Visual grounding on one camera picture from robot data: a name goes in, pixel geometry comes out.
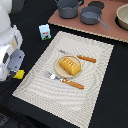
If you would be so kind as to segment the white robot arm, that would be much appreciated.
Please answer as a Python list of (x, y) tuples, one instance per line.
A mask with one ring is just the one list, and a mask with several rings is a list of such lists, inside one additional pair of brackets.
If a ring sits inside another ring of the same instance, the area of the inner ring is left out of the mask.
[(23, 38), (9, 15), (18, 13), (25, 0), (0, 0), (0, 83), (7, 82), (19, 71), (25, 56), (20, 49)]

